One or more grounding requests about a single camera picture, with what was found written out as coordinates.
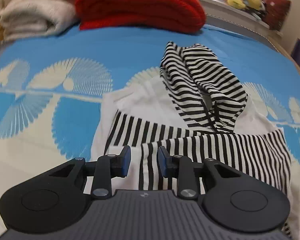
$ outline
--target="white blanket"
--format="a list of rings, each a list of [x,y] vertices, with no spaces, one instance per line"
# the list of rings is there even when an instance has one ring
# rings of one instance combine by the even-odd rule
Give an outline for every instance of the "white blanket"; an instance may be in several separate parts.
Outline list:
[[[0,0],[6,40],[59,34],[77,21],[68,0]]]

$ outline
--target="metal screw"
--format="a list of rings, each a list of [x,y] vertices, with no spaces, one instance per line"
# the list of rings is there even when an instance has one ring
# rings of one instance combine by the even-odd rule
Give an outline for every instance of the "metal screw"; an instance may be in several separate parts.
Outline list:
[[[189,198],[189,197],[194,197],[197,193],[194,191],[194,190],[192,190],[192,189],[184,189],[184,190],[182,190],[181,192],[181,195],[183,196],[183,197],[186,197],[186,198]]]
[[[92,193],[97,197],[105,197],[109,194],[109,191],[105,188],[96,188]]]

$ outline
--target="striped garment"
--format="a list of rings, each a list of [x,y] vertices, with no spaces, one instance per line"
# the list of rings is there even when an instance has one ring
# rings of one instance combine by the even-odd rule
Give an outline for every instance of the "striped garment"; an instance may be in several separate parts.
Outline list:
[[[163,178],[160,172],[157,150],[165,146],[170,155],[185,155],[194,162],[214,158],[287,194],[291,160],[283,131],[277,129],[263,135],[233,132],[248,95],[210,49],[200,44],[179,47],[169,42],[160,76],[189,130],[157,124],[118,110],[106,141],[104,154],[108,154],[110,146],[138,148],[141,156],[138,156],[137,188],[176,190],[177,180]],[[199,179],[198,184],[203,193]]]

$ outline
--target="blue bedsheet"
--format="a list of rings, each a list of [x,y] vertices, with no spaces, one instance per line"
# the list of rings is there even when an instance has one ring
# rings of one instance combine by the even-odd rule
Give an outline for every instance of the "blue bedsheet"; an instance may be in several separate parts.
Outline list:
[[[300,161],[300,76],[293,63],[253,39],[209,25],[198,35],[75,26],[59,37],[16,41],[0,55],[0,141],[28,141],[43,149],[40,154],[46,149],[50,156],[90,160],[102,93],[150,78],[147,69],[160,65],[168,41],[212,49],[258,110],[284,127]]]

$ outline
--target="patterned bedsheet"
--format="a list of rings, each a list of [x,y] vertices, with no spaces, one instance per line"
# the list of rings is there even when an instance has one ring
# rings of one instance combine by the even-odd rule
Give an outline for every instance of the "patterned bedsheet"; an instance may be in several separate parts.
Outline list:
[[[258,110],[284,127],[300,162],[300,76],[293,63],[255,40],[206,25],[198,35],[75,26],[60,37],[0,49],[0,163],[31,177],[77,156],[91,160],[102,94],[158,75],[168,41],[212,49]]]

